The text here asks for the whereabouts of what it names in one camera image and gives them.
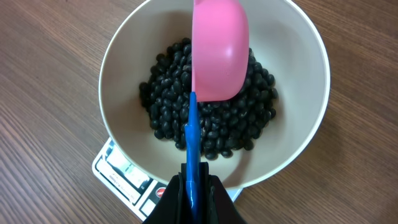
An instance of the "pink scoop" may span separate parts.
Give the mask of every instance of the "pink scoop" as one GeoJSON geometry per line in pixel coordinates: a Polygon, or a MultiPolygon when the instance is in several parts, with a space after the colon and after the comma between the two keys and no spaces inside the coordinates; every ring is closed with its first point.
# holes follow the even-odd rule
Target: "pink scoop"
{"type": "Polygon", "coordinates": [[[221,101],[241,89],[249,58],[249,26],[238,0],[194,0],[192,91],[221,101]]]}

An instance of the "bowl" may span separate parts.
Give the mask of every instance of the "bowl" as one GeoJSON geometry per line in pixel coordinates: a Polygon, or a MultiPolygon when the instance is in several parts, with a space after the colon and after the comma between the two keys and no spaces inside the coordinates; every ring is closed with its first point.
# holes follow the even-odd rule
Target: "bowl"
{"type": "MultiPolygon", "coordinates": [[[[292,1],[242,0],[250,47],[274,74],[279,92],[276,117],[251,151],[233,151],[208,161],[226,189],[248,187],[274,175],[308,145],[325,114],[330,68],[320,34],[292,1]]],[[[167,184],[186,162],[186,151],[160,141],[149,127],[138,86],[148,81],[155,57],[191,36],[192,1],[148,0],[121,24],[105,53],[99,76],[99,104],[109,135],[122,153],[150,177],[167,184]]]]}

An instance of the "kitchen scale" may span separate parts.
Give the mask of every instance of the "kitchen scale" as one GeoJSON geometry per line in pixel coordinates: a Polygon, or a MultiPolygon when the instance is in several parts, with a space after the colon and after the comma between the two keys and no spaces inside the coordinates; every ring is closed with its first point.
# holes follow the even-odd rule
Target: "kitchen scale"
{"type": "MultiPolygon", "coordinates": [[[[132,165],[111,138],[95,157],[92,169],[94,175],[142,221],[152,212],[166,189],[165,184],[132,165]]],[[[234,202],[241,192],[242,189],[229,190],[228,195],[234,202]]]]}

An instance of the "wooden table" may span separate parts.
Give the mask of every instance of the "wooden table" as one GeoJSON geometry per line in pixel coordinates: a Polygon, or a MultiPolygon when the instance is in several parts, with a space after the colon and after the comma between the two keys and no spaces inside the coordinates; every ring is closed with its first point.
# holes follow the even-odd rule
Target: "wooden table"
{"type": "MultiPolygon", "coordinates": [[[[101,60],[141,2],[0,1],[0,223],[140,223],[90,165],[108,138],[101,60]]],[[[236,207],[248,223],[398,223],[398,1],[297,4],[328,49],[328,110],[236,207]]]]}

